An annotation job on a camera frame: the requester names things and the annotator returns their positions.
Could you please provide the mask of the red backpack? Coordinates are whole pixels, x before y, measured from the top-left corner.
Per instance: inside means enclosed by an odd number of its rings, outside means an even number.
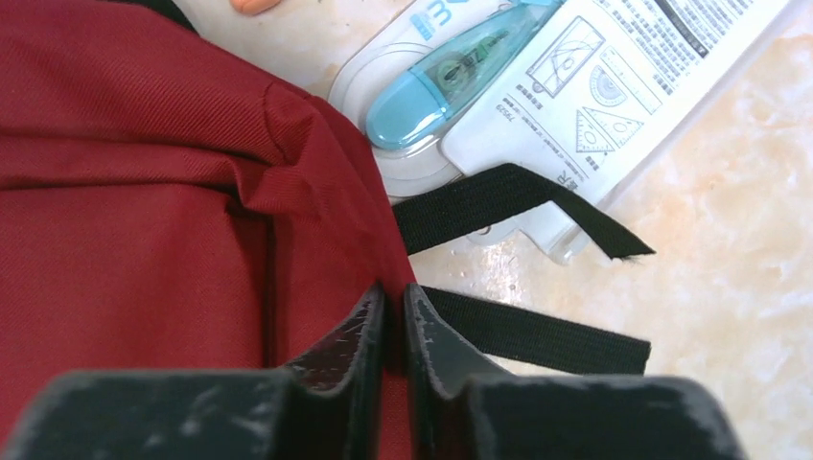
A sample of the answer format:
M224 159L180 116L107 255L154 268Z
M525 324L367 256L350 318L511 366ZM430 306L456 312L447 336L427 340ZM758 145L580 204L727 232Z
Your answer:
M610 256L648 252L511 164L391 205L343 115L204 42L171 1L5 1L2 457L66 374L273 369L379 286L372 459L414 459L408 255L547 201Z

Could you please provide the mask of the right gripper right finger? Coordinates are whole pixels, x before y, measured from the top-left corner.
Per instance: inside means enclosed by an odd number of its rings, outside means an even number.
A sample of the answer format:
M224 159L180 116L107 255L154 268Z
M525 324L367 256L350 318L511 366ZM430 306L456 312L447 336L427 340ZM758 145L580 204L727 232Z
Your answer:
M715 398L648 377L648 341L453 292L406 289L417 459L742 459Z

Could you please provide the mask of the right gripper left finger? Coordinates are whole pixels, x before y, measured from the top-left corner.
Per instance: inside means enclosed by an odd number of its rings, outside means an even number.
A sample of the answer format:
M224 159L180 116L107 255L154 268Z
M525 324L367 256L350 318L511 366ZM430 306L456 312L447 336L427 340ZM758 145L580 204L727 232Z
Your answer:
M367 290L306 352L263 370L74 372L24 412L6 459L372 459L386 297Z

